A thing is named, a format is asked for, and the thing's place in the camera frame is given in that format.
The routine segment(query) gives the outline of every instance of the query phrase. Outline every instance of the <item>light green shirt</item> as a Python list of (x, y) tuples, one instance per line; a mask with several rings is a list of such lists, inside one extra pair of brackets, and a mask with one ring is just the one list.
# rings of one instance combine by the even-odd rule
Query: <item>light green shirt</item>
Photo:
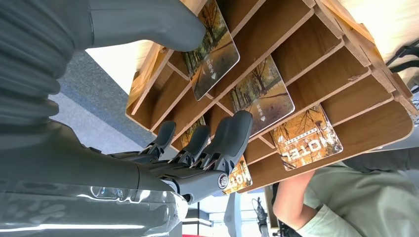
[(321, 207), (303, 237), (419, 237), (419, 196), (399, 172), (363, 174), (343, 163), (316, 171), (304, 203)]

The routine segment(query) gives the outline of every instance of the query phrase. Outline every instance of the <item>person's arm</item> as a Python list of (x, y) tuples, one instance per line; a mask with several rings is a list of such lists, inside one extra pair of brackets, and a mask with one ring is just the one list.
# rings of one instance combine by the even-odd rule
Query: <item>person's arm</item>
[(273, 204), (275, 216), (293, 228), (299, 230), (317, 214), (317, 210), (304, 205), (304, 192), (313, 177), (310, 171), (282, 181), (278, 186)]

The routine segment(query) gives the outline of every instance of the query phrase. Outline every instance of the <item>card with autumn trees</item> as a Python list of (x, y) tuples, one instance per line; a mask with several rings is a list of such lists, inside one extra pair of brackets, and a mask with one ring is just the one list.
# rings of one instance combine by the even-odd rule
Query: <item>card with autumn trees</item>
[[(196, 121), (188, 130), (186, 130), (185, 133), (182, 134), (182, 136), (180, 136), (180, 143), (182, 144), (182, 147), (186, 147), (188, 145), (195, 129), (198, 126), (203, 126), (203, 125), (206, 125), (204, 117), (200, 117), (198, 121)], [(229, 180), (230, 182), (228, 186), (222, 191), (225, 195), (234, 193), (238, 190), (244, 189), (245, 187), (252, 185), (250, 172), (249, 172), (244, 156), (242, 156), (239, 159), (239, 162), (236, 164), (236, 166), (234, 167), (233, 171), (231, 172), (229, 176)]]
[(266, 130), (295, 109), (271, 55), (256, 66), (229, 93), (234, 112), (253, 115), (251, 137)]
[(230, 182), (222, 191), (225, 195), (237, 192), (238, 190), (252, 185), (253, 181), (251, 180), (248, 165), (246, 164), (244, 156), (240, 157), (239, 162), (236, 167), (234, 167), (228, 178), (230, 179)]
[(320, 104), (273, 129), (271, 135), (287, 171), (343, 151)]
[(198, 15), (206, 33), (197, 49), (182, 53), (195, 98), (200, 100), (240, 60), (215, 0), (208, 0)]
[(194, 134), (195, 129), (198, 126), (205, 126), (205, 120), (204, 117), (200, 117), (195, 123), (192, 124), (192, 126), (190, 128), (188, 128), (188, 130), (185, 131), (185, 133), (183, 133), (180, 136), (180, 143), (182, 144), (182, 147), (186, 147), (189, 144), (189, 141), (191, 141), (192, 135)]

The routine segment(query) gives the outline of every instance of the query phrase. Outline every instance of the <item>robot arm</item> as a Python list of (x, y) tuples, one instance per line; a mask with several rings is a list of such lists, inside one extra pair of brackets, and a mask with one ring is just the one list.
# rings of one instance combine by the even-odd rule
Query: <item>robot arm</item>
[[(61, 228), (80, 228), (67, 231), (68, 236), (92, 236), (87, 227), (111, 223), (116, 228), (121, 225), (115, 223), (128, 222), (135, 223), (136, 229), (130, 226), (124, 236), (154, 235), (162, 229), (170, 231), (174, 225), (168, 222), (175, 214), (168, 202), (158, 208), (152, 200), (137, 206), (150, 197), (150, 191), (167, 198), (170, 193), (174, 199), (182, 195), (192, 203), (222, 189), (228, 181), (224, 177), (249, 139), (252, 119), (246, 112), (224, 119), (213, 143), (205, 148), (208, 128), (198, 129), (191, 144), (170, 162), (157, 160), (171, 142), (173, 122), (164, 124), (157, 139), (140, 154), (108, 156), (86, 148), (71, 128), (49, 119), (58, 113), (58, 105), (48, 95), (59, 92), (56, 79), (76, 50), (149, 39), (189, 51), (200, 44), (204, 33), (200, 21), (178, 0), (0, 1), (0, 199), (7, 200), (0, 202), (0, 212), (11, 215), (3, 216), (5, 225), (0, 221), (1, 235), (58, 236), (56, 229), (45, 235), (17, 228), (30, 223), (32, 230), (39, 231), (57, 222), (65, 223)], [(59, 199), (58, 194), (69, 187), (91, 187), (87, 188), (91, 195), (72, 192)], [(48, 194), (36, 193), (39, 189)], [(111, 201), (123, 203), (110, 205), (96, 189), (114, 190), (111, 193), (118, 195)], [(31, 203), (54, 202), (67, 212), (46, 215), (37, 209), (36, 220), (18, 215), (19, 210), (33, 210)], [(115, 232), (102, 230), (100, 235), (115, 236)]]

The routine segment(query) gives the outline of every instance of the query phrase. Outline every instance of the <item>wooden display rack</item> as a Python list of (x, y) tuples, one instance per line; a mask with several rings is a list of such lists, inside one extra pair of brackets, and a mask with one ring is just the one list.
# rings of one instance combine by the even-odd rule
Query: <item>wooden display rack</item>
[[(205, 0), (183, 1), (198, 14)], [(157, 134), (165, 120), (176, 122), (172, 146), (205, 116), (213, 136), (220, 120), (233, 115), (228, 92), (269, 54), (295, 104), (271, 128), (321, 103), (343, 152), (285, 171), (269, 130), (250, 139), (245, 158), (257, 189), (353, 157), (410, 135), (418, 112), (398, 75), (392, 75), (369, 33), (332, 0), (218, 0), (241, 59), (196, 101), (180, 52), (155, 44), (133, 81), (126, 114)]]

